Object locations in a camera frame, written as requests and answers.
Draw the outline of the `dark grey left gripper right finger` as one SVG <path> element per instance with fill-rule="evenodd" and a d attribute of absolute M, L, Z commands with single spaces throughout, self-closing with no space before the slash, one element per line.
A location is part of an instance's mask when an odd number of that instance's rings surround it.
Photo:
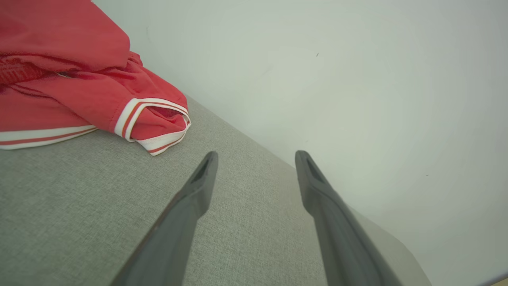
<path fill-rule="evenodd" d="M 298 150 L 294 162 L 303 206 L 314 219 L 328 285 L 401 285 L 310 154 Z"/>

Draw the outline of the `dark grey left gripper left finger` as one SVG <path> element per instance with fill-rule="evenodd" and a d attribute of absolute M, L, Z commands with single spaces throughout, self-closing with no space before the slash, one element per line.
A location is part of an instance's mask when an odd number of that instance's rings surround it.
<path fill-rule="evenodd" d="M 181 286 L 198 220 L 208 211 L 218 154 L 207 153 L 134 250 L 113 286 Z"/>

